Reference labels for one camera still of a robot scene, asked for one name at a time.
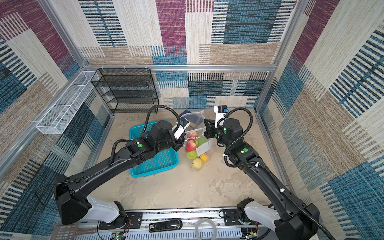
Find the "clear zip top bag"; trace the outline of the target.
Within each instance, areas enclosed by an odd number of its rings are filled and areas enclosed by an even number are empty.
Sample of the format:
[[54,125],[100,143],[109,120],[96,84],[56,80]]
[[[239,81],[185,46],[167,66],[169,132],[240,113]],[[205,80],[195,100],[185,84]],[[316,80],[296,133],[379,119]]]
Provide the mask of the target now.
[[204,111],[191,112],[188,110],[180,114],[181,120],[187,121],[185,152],[191,166],[195,170],[200,170],[209,160],[208,152],[212,147],[212,140],[208,140],[204,133]]

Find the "red apple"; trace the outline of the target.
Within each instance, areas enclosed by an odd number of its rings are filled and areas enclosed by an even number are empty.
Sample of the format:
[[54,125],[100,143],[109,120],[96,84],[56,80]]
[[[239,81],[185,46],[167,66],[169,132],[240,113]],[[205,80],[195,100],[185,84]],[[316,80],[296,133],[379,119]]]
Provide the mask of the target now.
[[197,145],[197,143],[194,140],[189,140],[187,142],[185,151],[187,153],[189,153],[189,152],[192,152],[192,151],[196,150],[197,147],[198,147],[198,145]]

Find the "teal plastic basket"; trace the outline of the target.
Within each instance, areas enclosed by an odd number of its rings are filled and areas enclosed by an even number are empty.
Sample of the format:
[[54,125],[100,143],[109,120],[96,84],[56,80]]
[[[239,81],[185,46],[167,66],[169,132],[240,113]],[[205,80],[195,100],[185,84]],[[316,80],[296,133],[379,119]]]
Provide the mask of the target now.
[[[150,131],[152,126],[159,121],[148,123],[147,131]],[[144,129],[144,124],[137,125],[129,130],[129,139],[138,138]],[[178,153],[172,148],[164,150],[150,160],[130,169],[130,174],[133,178],[146,177],[154,174],[158,174],[164,171],[171,170],[178,166],[180,160]]]

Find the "green lime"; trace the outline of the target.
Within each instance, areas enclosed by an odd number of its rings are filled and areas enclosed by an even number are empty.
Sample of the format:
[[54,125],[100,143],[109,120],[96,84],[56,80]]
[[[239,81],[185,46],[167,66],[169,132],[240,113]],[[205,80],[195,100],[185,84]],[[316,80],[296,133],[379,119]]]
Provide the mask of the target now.
[[195,160],[198,158],[198,154],[197,154],[197,151],[196,150],[193,150],[193,151],[190,151],[190,152],[187,152],[187,158],[191,161]]

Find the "pink peach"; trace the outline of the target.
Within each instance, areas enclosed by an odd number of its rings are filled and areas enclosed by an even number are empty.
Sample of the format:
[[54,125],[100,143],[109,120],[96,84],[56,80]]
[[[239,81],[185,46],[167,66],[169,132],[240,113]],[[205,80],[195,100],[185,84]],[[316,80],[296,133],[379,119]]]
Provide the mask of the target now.
[[191,132],[187,134],[188,141],[196,141],[199,138],[199,134],[197,132]]

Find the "small orange fruit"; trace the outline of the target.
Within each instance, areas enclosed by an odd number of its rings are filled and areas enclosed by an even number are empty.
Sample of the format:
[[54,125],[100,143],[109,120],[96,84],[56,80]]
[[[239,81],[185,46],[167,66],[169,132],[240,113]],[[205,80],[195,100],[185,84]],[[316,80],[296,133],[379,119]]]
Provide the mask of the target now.
[[200,159],[203,163],[206,163],[209,160],[209,156],[207,154],[200,155]]

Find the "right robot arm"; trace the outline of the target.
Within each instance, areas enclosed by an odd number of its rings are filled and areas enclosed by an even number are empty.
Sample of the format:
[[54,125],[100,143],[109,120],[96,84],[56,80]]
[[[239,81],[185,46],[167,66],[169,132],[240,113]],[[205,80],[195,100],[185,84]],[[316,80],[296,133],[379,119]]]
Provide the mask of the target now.
[[225,147],[226,165],[248,175],[273,204],[277,217],[262,219],[251,200],[240,204],[248,221],[258,222],[274,231],[280,240],[309,240],[322,231],[330,240],[334,236],[319,222],[320,211],[314,204],[306,204],[292,193],[264,164],[257,151],[244,141],[245,132],[236,119],[225,119],[222,126],[214,120],[204,120],[207,139],[214,138]]

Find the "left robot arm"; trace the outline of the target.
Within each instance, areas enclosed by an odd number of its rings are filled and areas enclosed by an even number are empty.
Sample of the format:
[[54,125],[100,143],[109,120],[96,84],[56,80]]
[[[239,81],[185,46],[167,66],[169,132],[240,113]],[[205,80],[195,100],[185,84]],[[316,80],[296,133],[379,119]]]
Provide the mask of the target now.
[[90,197],[90,193],[118,174],[153,159],[158,153],[170,148],[178,151],[184,144],[189,125],[185,118],[179,126],[158,121],[150,131],[127,140],[123,148],[112,150],[111,157],[97,165],[70,177],[58,175],[54,180],[54,192],[61,223],[100,221],[115,229],[124,227],[128,216],[122,204],[97,200]]

